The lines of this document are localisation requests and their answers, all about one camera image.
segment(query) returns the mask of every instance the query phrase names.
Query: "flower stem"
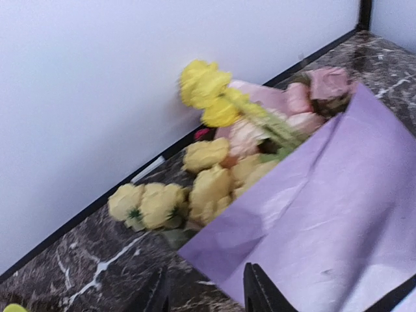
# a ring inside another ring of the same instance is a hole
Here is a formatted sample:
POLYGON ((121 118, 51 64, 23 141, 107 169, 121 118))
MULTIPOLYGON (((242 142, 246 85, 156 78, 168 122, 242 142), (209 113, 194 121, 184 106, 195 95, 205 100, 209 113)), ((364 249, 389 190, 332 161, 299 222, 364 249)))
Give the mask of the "flower stem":
POLYGON ((305 142, 307 136, 291 128, 284 120, 269 112, 264 107, 251 101, 232 101, 228 99, 240 113, 260 128, 266 135, 281 147, 295 150, 305 142))

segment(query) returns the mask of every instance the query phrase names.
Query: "flower bouquet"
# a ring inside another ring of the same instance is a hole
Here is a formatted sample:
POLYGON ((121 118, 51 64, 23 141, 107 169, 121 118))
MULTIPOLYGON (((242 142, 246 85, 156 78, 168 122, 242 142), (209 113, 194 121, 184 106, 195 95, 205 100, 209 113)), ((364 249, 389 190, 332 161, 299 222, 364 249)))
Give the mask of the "flower bouquet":
POLYGON ((339 68, 297 75, 282 91, 232 81, 217 64, 201 60, 183 70, 179 85, 182 102, 203 110, 207 126, 183 157, 193 187, 127 184, 108 204, 117 221, 135 231, 157 229, 176 249, 345 110, 354 92, 339 68))
MULTIPOLYGON (((245 264, 257 263, 297 311, 370 311, 415 285, 415 159, 415 138, 361 84, 178 253, 242 305, 245 264)), ((415 306, 413 291, 395 311, 415 306)))

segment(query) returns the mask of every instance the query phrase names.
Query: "white marble vein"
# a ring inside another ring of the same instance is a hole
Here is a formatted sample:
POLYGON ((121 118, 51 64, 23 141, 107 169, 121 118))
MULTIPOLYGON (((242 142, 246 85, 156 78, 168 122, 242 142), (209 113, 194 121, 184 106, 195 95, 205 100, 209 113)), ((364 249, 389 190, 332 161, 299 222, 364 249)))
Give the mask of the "white marble vein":
POLYGON ((123 249, 121 249, 114 257, 112 257, 108 261, 97 263, 97 268, 96 268, 96 271, 95 271, 94 276, 92 278, 92 281, 90 281, 89 283, 87 283, 80 291, 76 292, 75 294, 73 294, 72 296, 70 296, 69 298, 67 298, 67 300, 64 300, 63 304, 64 305, 67 304, 67 306, 64 308, 64 312, 67 312, 67 310, 71 307, 71 305, 73 304, 73 302, 75 301, 75 299, 78 296, 82 295, 83 293, 85 293, 90 288, 95 288, 95 289, 97 289, 99 291, 100 288, 101 288, 101 284, 100 284, 100 282, 97 281, 98 276, 103 271, 106 271, 106 269, 109 267, 109 265, 111 263, 117 261, 118 258, 120 258, 123 254, 125 254, 126 252, 128 252, 131 247, 133 247, 138 241, 140 241, 141 239, 143 239, 148 233, 149 232, 146 232, 142 236, 137 237, 136 239, 132 240, 130 244, 128 244, 127 246, 123 247, 123 249))
POLYGON ((62 273, 64 273, 65 276, 65 287, 66 290, 70 289, 73 285, 71 283, 71 279, 70 279, 70 268, 66 268, 63 264, 62 261, 60 260, 60 256, 59 253, 57 253, 57 260, 58 260, 58 266, 60 268, 60 270, 62 271, 62 273))
POLYGON ((197 281, 197 283, 206 286, 215 286, 215 284, 211 281, 197 281))
POLYGON ((386 94, 390 91, 393 91, 396 87, 402 85, 403 83, 410 83, 409 78, 413 78, 414 75, 410 75, 409 73, 405 73, 405 74, 406 74, 406 77, 399 80, 393 86, 390 86, 387 89, 384 89, 384 88, 380 89, 380 91, 376 94, 376 98, 378 98, 378 99, 382 98, 384 94, 386 94))

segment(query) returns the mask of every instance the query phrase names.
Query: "yellow rose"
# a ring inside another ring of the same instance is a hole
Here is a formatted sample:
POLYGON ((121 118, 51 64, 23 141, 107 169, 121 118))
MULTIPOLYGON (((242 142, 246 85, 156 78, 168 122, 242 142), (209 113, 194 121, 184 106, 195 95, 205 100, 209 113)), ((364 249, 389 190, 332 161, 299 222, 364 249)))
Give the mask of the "yellow rose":
POLYGON ((169 221, 172 211, 185 200, 184 190, 177 184, 149 183, 144 187, 142 223, 147 229, 157 229, 169 221))
POLYGON ((228 127, 240 118, 239 111, 224 97, 212 100, 202 114, 201 121, 208 127, 228 127))
POLYGON ((196 177, 194 187, 189 194, 191 219, 197 222, 209 219, 209 215, 215 211, 215 203, 229 194, 231 182, 228 170, 222 168, 219 164, 209 170, 201 171, 196 177), (206 209, 209 210, 208 215, 204 216, 206 209))
POLYGON ((213 105, 213 100, 227 90, 231 74, 224 71, 206 71, 192 90, 190 103, 196 109, 213 105))
POLYGON ((182 169, 197 174, 221 163, 228 152, 229 142, 226 138, 192 143, 187 147, 187 153, 183 157, 182 169))
POLYGON ((142 202, 144 185, 125 184, 109 197, 109 214, 117 221, 127 220, 129 211, 137 209, 142 202))
POLYGON ((190 99, 192 90, 198 83, 200 77, 209 71, 216 71, 218 69, 217 63, 208 64, 203 60, 193 60, 185 69, 182 71, 180 78, 181 87, 181 99, 186 106, 190 106, 190 99))

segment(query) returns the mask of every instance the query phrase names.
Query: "pink rose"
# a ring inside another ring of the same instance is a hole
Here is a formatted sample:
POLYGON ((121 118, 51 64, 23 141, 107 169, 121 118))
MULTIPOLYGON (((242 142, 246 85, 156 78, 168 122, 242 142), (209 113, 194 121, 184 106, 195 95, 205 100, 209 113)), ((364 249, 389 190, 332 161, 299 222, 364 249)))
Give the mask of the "pink rose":
POLYGON ((344 68, 321 68, 308 72, 311 78, 311 99, 333 99, 352 90, 344 68))
POLYGON ((287 87, 285 94, 289 114, 313 112, 309 100, 309 88, 303 83, 291 83, 287 87))
POLYGON ((292 115, 287 120, 287 123, 295 130, 312 135, 318 130, 325 120, 322 116, 312 112, 303 112, 301 114, 292 115))

